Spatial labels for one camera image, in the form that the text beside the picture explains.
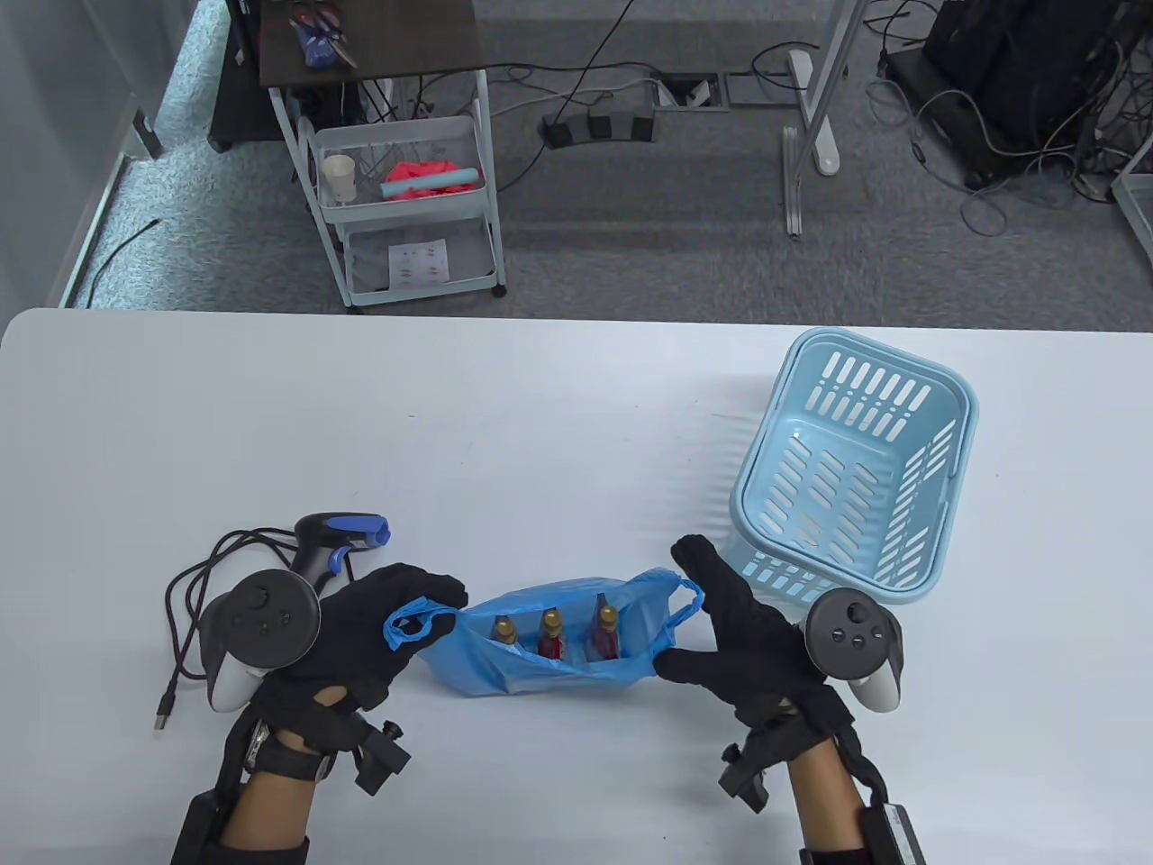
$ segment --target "metal cart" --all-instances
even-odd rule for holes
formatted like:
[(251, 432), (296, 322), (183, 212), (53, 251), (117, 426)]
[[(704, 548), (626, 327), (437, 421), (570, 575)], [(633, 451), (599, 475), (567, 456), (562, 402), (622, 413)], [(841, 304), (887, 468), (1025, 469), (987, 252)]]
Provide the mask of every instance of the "metal cart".
[(1150, 136), (1138, 150), (1129, 165), (1113, 180), (1113, 197), (1121, 205), (1133, 234), (1140, 241), (1145, 254), (1153, 262), (1153, 174), (1137, 174), (1136, 168), (1153, 148), (1153, 136)]
[[(340, 298), (351, 311), (460, 292), (505, 295), (488, 76), (483, 69), (474, 75), (476, 98), (467, 114), (322, 130), (299, 112), (291, 113), (282, 90), (269, 91)], [(321, 171), (325, 157), (334, 153), (356, 164), (356, 198), (351, 203), (337, 201)], [(379, 185), (398, 163), (446, 160), (476, 168), (476, 188), (413, 200), (383, 197)], [(447, 250), (449, 281), (390, 286), (391, 247), (440, 240)]]

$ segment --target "bottle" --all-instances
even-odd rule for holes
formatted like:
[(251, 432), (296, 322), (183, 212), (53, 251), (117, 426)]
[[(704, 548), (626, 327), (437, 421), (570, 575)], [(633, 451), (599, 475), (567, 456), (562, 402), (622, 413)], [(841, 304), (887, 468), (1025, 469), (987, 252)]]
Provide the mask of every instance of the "bottle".
[(620, 657), (620, 612), (604, 594), (596, 596), (596, 615), (589, 632), (589, 660), (617, 661)]
[(503, 642), (505, 646), (515, 646), (519, 639), (517, 625), (507, 616), (497, 616), (496, 622), (492, 623), (492, 635), (489, 639)]
[(565, 660), (565, 620), (557, 608), (545, 610), (541, 616), (541, 637), (536, 641), (536, 654), (552, 661)]

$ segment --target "desk leg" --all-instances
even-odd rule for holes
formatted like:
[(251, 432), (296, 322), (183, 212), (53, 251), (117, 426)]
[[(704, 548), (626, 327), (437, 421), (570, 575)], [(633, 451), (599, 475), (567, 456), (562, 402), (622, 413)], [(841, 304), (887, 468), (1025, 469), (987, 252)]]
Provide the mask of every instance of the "desk leg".
[[(836, 88), (837, 82), (845, 70), (845, 63), (849, 62), (849, 51), (852, 48), (853, 40), (860, 31), (861, 21), (865, 18), (865, 10), (868, 8), (868, 5), (869, 0), (837, 0), (824, 30), (815, 80), (809, 75), (805, 82), (806, 91), (798, 93), (800, 97), (801, 115), (807, 121), (805, 137), (800, 140), (797, 129), (793, 127), (785, 127), (782, 135), (785, 228), (789, 235), (793, 238), (800, 236), (801, 233), (800, 178), (805, 159), (815, 149), (817, 170), (822, 174), (836, 174), (841, 167), (841, 157), (836, 155), (832, 130), (828, 123), (829, 101), (832, 98), (834, 88)], [(798, 75), (796, 68), (793, 74), (794, 76)], [(836, 155), (835, 164), (827, 160), (828, 152), (822, 153), (822, 149), (827, 150), (829, 143), (832, 143), (834, 153)]]
[(292, 120), (288, 116), (288, 108), (285, 105), (284, 93), (280, 89), (272, 88), (269, 90), (269, 98), (272, 99), (272, 111), (277, 115), (277, 122), (280, 123), (280, 134), (288, 146), (288, 155), (292, 157), (296, 176), (300, 178), (301, 189), (304, 190), (304, 201), (308, 202), (308, 209), (311, 211), (312, 220), (316, 223), (316, 231), (321, 235), (321, 245), (324, 247), (324, 254), (329, 256), (332, 276), (337, 280), (337, 288), (340, 289), (340, 300), (345, 302), (346, 308), (352, 308), (353, 302), (352, 296), (348, 294), (348, 285), (345, 281), (344, 264), (340, 261), (340, 256), (337, 255), (337, 248), (332, 245), (332, 236), (329, 234), (329, 224), (324, 221), (324, 213), (321, 212), (321, 203), (316, 200), (316, 190), (312, 189), (312, 183), (308, 179), (308, 145), (297, 137), (296, 130), (293, 128)]

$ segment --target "usb connector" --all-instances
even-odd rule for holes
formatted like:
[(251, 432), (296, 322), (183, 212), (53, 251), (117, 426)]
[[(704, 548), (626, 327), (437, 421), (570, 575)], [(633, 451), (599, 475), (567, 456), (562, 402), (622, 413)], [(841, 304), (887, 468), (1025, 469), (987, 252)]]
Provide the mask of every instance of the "usb connector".
[(175, 689), (164, 692), (164, 697), (160, 698), (160, 704), (156, 707), (156, 723), (152, 724), (152, 729), (156, 731), (163, 730), (168, 723), (168, 716), (172, 714), (172, 707), (176, 704), (176, 691)]

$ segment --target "black glove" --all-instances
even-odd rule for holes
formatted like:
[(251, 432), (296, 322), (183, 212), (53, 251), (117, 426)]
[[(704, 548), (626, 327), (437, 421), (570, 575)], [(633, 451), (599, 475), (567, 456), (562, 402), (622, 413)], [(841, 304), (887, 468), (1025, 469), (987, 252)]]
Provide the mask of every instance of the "black glove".
[(704, 589), (717, 650), (669, 649), (655, 662), (661, 678), (703, 685), (736, 707), (737, 720), (752, 729), (787, 714), (791, 709), (783, 700), (827, 736), (852, 724), (844, 701), (809, 660), (801, 632), (778, 610), (756, 601), (749, 585), (707, 539), (681, 537), (672, 546), (672, 558)]
[(269, 674), (253, 705), (276, 729), (294, 729), (294, 716), (314, 713), (312, 698), (330, 685), (348, 689), (337, 712), (376, 708), (389, 695), (389, 685), (413, 655), (452, 631), (455, 616), (432, 619), (428, 637), (393, 652), (384, 639), (384, 624), (398, 609), (417, 597), (446, 607), (468, 604), (465, 586), (453, 577), (429, 573), (405, 564), (380, 567), (321, 601), (321, 633), (300, 661)]

